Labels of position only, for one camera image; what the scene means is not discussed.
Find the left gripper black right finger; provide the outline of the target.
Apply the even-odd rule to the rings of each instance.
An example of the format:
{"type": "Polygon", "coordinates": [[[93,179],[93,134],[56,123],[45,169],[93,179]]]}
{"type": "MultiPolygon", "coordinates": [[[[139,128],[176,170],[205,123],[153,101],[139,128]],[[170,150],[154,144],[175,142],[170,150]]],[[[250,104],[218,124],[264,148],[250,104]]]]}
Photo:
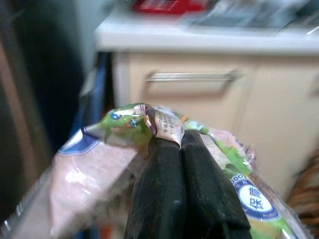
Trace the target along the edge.
{"type": "Polygon", "coordinates": [[[250,223],[234,186],[200,134],[187,130],[181,141],[187,190],[186,239],[249,239],[250,223]]]}

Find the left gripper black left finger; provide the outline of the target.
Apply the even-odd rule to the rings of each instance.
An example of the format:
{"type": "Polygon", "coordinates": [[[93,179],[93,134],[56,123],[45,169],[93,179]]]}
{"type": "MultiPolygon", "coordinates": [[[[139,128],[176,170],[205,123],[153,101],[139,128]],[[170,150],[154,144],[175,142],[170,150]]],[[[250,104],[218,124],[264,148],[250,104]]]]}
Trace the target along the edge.
{"type": "Polygon", "coordinates": [[[172,141],[152,138],[147,162],[134,185],[124,237],[180,239],[186,210],[179,146],[172,141]]]}

